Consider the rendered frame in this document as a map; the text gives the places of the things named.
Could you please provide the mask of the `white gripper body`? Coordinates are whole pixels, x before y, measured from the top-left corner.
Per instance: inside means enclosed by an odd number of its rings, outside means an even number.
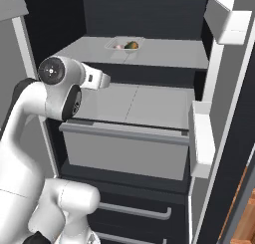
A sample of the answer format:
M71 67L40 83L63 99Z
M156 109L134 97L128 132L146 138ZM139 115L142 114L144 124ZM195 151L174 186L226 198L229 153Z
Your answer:
M105 89L110 85L111 77L105 73L102 73L101 82L99 85L100 89Z

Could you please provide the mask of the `grey glass fridge shelf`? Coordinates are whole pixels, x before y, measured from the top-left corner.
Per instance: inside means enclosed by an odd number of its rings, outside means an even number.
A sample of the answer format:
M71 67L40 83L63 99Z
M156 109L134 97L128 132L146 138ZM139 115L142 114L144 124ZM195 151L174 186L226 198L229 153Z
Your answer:
M111 84L83 90L76 118L188 129L193 89Z

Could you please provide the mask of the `tall white door bin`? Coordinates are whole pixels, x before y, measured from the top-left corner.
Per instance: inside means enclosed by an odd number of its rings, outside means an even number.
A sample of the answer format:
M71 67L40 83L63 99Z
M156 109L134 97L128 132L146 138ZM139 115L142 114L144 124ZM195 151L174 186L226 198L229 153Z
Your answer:
M193 177L209 177L215 154L210 107L209 102L193 101L188 114L190 173Z

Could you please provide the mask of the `grey door bin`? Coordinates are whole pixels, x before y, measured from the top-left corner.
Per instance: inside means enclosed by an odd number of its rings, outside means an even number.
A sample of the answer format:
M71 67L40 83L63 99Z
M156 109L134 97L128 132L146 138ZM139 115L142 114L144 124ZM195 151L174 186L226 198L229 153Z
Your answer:
M25 0L0 0L0 21L28 14Z

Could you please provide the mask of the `small white door bin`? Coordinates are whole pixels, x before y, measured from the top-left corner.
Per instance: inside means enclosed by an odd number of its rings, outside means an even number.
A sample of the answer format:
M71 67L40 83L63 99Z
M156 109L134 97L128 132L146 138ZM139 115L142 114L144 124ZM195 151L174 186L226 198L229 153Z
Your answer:
M208 0L204 19L219 45L243 45L251 10L237 10L235 0Z

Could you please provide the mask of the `dark grey fridge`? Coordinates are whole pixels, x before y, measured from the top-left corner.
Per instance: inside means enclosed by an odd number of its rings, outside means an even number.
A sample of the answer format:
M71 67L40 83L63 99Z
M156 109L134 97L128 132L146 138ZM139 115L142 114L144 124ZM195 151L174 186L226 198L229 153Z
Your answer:
M82 37L144 37L148 39L201 41L209 64L212 37L204 21L208 0L25 0L25 24L34 60L57 55ZM193 89L194 100L204 90L206 70L86 63L107 73L111 84ZM168 220L157 220L98 209L90 216L100 233L152 242L189 244L188 194L191 185L188 129L79 119L65 122L95 124L98 127L185 139L188 153L182 180L125 173L69 162L60 121L48 121L59 177L93 185L103 203L165 212Z

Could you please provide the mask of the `grey crisper drawer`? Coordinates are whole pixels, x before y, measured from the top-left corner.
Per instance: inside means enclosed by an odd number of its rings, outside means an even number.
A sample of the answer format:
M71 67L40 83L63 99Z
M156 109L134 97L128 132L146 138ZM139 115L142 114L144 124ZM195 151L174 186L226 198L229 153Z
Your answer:
M116 130L64 122L63 133L72 165L182 180L188 145L168 135Z

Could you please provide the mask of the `clear tupperware container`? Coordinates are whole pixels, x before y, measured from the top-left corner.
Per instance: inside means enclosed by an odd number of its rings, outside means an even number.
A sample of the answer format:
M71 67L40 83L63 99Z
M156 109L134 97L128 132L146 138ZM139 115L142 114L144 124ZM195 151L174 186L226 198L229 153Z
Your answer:
M138 48L135 50L130 50L130 49L126 49L123 48L121 50L119 49L115 49L116 45L126 45L127 42L130 41L136 41L138 43ZM105 48L108 50L117 50L117 51L125 51L126 53L134 53L136 51L138 51L141 47L142 47L142 43L144 42L144 37L127 37L127 36L116 36L112 39L110 39L106 45Z

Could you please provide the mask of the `wooden cupboard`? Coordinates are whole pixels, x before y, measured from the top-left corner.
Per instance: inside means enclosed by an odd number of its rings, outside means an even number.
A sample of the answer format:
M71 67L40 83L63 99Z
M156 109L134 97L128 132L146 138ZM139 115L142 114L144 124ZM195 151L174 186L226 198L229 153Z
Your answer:
M222 226L218 240L221 240L223 231L226 227L230 214L232 212L233 206L240 192L240 188L243 185L244 177L247 172L247 166L243 171L240 182L236 189L235 195L232 199L228 214L225 218L224 224ZM237 224L235 232L229 242L229 244L255 244L255 188L253 188L248 201L245 204L244 212Z

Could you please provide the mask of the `grey fridge door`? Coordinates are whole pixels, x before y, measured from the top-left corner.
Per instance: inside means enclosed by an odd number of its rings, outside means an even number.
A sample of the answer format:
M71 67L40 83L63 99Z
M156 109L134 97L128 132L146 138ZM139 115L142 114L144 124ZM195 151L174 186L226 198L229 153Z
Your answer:
M0 128L8 113L14 87L19 81L34 78L36 74L24 15L3 18L8 6L13 7L14 3L0 7ZM28 118L22 145L40 163L46 177L59 176L50 124L44 117Z
M252 15L243 45L219 45L212 35L201 102L211 103L215 154L208 178L191 175L189 244L230 239L225 233L218 237L255 147L255 0L235 0L234 7Z

